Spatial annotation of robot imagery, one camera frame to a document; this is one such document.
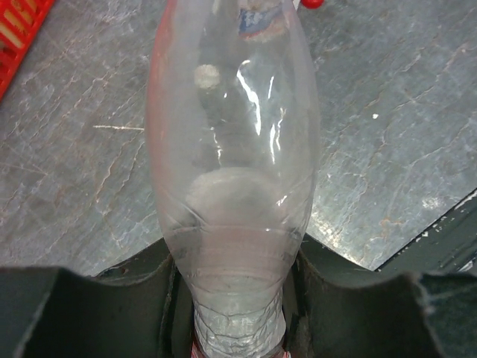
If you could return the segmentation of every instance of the plastic bottle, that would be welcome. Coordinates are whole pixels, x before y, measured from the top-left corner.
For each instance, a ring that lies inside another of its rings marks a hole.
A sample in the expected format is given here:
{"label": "plastic bottle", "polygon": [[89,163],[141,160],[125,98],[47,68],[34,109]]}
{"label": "plastic bottle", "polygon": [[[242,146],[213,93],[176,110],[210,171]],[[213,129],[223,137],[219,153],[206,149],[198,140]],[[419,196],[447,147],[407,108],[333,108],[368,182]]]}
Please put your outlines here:
{"label": "plastic bottle", "polygon": [[159,224],[208,358],[282,354],[312,209],[315,74],[291,0],[169,0],[148,84]]}

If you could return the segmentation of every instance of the bottle cap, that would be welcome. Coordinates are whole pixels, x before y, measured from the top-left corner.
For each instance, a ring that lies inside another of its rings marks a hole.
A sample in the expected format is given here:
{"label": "bottle cap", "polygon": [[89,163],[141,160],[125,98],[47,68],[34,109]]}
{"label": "bottle cap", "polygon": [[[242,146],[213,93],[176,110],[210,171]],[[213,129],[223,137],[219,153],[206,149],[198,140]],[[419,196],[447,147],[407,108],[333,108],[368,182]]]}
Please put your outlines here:
{"label": "bottle cap", "polygon": [[308,9],[318,9],[324,2],[325,0],[301,0],[303,6]]}

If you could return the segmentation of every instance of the red object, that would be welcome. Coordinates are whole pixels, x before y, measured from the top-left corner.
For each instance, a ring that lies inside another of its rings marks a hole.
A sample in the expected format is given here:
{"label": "red object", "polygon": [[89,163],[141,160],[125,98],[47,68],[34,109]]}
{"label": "red object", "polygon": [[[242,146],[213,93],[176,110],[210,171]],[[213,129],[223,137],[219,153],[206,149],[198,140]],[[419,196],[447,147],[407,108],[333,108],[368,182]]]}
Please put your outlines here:
{"label": "red object", "polygon": [[[198,348],[197,348],[197,345],[195,345],[195,343],[193,344],[192,346],[192,355],[191,355],[191,358],[203,358],[203,354],[201,352],[199,352]],[[290,353],[287,353],[285,352],[283,354],[283,358],[291,358],[291,355]]]}
{"label": "red object", "polygon": [[308,9],[318,9],[324,2],[325,0],[301,0],[303,6]]}
{"label": "red object", "polygon": [[0,0],[0,100],[54,0]]}

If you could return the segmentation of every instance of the floor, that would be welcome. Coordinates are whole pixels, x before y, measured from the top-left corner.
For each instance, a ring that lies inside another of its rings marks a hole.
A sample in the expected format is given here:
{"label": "floor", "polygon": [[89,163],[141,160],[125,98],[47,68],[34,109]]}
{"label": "floor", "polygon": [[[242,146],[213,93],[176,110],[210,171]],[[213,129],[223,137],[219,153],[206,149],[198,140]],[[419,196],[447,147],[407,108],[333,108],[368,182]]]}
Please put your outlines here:
{"label": "floor", "polygon": [[[143,135],[165,0],[57,0],[0,104],[0,263],[84,274],[161,237]],[[376,269],[477,187],[473,0],[299,15],[323,153],[308,232]]]}

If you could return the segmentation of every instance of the red plastic crate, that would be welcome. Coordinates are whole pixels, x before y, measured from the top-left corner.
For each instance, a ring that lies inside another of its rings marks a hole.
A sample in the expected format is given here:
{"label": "red plastic crate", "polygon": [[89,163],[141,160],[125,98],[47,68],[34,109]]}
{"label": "red plastic crate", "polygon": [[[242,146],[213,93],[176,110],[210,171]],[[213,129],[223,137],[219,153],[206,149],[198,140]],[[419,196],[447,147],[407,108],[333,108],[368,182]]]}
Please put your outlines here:
{"label": "red plastic crate", "polygon": [[54,0],[0,0],[0,100]]}

